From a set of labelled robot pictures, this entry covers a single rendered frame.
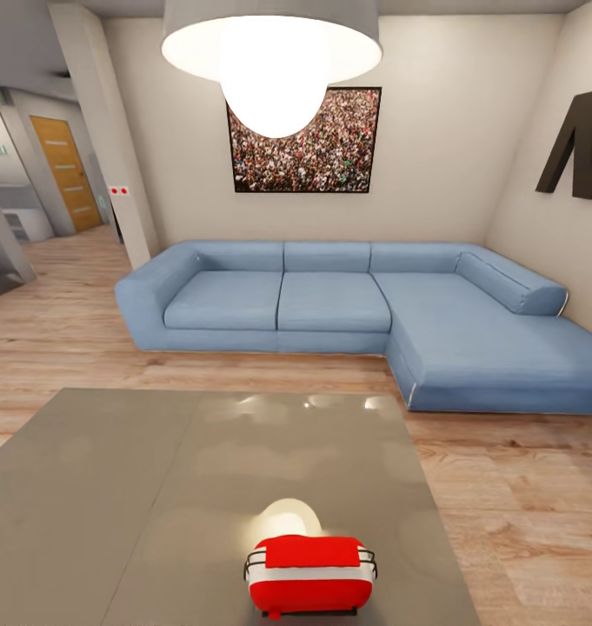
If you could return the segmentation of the radio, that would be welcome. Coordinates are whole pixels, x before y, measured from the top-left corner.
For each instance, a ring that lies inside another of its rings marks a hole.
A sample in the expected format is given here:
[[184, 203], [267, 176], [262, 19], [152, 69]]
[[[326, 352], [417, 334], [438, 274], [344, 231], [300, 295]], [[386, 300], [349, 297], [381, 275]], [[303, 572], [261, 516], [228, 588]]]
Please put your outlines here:
[[357, 616], [377, 578], [375, 553], [347, 536], [282, 535], [262, 540], [243, 579], [263, 618]]

